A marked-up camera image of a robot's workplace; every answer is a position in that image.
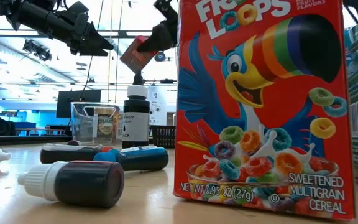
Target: froot loops cereal box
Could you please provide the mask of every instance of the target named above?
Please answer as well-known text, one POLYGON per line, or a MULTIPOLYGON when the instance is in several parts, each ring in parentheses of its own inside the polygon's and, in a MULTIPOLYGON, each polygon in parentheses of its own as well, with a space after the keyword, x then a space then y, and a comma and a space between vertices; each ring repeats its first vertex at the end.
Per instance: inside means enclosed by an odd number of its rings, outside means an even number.
POLYGON ((179 3, 173 193, 352 220, 341 1, 179 3))

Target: black robotic arm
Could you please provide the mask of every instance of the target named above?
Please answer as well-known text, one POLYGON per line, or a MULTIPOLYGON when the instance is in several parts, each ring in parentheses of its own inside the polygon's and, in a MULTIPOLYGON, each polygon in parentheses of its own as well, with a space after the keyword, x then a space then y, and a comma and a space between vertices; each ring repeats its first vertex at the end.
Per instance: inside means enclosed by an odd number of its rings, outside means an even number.
POLYGON ((58 0, 0 0, 0 16, 14 30, 28 26, 51 39, 67 44, 72 54, 107 56, 114 47, 88 22, 88 8, 76 2, 67 10, 54 11, 58 0))

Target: froot loops logo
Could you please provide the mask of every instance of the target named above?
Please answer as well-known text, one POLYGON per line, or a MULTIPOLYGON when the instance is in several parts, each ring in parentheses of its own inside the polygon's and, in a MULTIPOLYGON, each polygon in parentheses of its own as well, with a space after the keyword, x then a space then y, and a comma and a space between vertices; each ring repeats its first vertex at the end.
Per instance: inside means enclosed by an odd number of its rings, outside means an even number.
POLYGON ((215 39, 227 31, 234 31, 240 26, 246 26, 255 21, 261 21, 263 14, 270 12, 275 17, 282 17, 291 11, 291 4, 283 0, 255 0, 252 4, 242 5, 237 12, 232 11, 237 7, 236 1, 228 0, 202 0, 196 4, 196 9, 201 22, 205 22, 209 36, 215 39), (212 10, 213 16, 218 16, 225 12, 216 27, 213 18, 208 18, 207 13, 212 10))

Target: ceiling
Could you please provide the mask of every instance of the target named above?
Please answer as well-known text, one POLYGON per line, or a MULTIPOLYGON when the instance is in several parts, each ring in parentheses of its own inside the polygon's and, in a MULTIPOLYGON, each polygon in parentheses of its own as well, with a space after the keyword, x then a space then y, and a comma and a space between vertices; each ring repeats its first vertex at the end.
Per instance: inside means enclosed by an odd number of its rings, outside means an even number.
MULTIPOLYGON (((150 35, 153 26, 165 18, 153 7, 155 0, 81 0, 89 9, 89 22, 95 27, 101 17, 99 31, 104 36, 115 36, 117 32, 127 31, 130 36, 150 35)), ((67 0, 70 7, 76 0, 67 0)), ((178 10, 176 1, 172 7, 178 10)), ((31 98, 33 100, 52 100, 58 91, 82 90, 89 77, 95 83, 89 83, 87 89, 109 90, 102 94, 112 102, 122 102, 126 99, 126 89, 133 82, 133 72, 120 60, 117 52, 125 52, 134 40, 133 38, 108 38, 117 44, 108 57, 80 57, 72 55, 69 48, 62 42, 43 38, 37 34, 33 37, 23 35, 34 33, 26 26, 21 26, 15 32, 5 17, 0 16, 0 90, 9 90, 10 98, 31 98), (25 40, 33 40, 37 44, 50 49, 52 60, 41 62, 36 56, 28 55, 22 48, 25 40)), ((156 62, 152 60, 144 69, 144 79, 161 85, 167 91, 167 101, 176 101, 176 85, 159 84, 153 80, 177 79, 176 49, 164 52, 167 60, 156 62)))

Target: toucan cartoon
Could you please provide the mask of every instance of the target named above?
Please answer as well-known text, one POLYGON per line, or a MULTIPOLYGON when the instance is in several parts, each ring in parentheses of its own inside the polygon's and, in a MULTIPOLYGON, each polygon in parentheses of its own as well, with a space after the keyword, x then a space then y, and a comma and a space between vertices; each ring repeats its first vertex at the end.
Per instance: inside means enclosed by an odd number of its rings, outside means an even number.
MULTIPOLYGON (((199 52, 197 33, 188 46, 192 70, 179 69, 178 109, 187 120, 204 120, 219 134, 228 126, 256 129, 259 119, 254 108, 264 105, 263 89, 277 79, 312 75, 330 83, 341 67, 342 49, 334 26, 324 17, 309 14, 292 17, 268 28, 229 50, 225 56, 213 46, 211 60, 220 60, 227 92, 238 102, 240 118, 230 118, 218 98, 215 81, 205 69, 199 52)), ((281 128, 293 139, 293 147, 308 151, 315 143, 317 155, 324 154, 323 140, 308 130, 316 116, 309 116, 313 103, 307 97, 299 113, 281 128)))

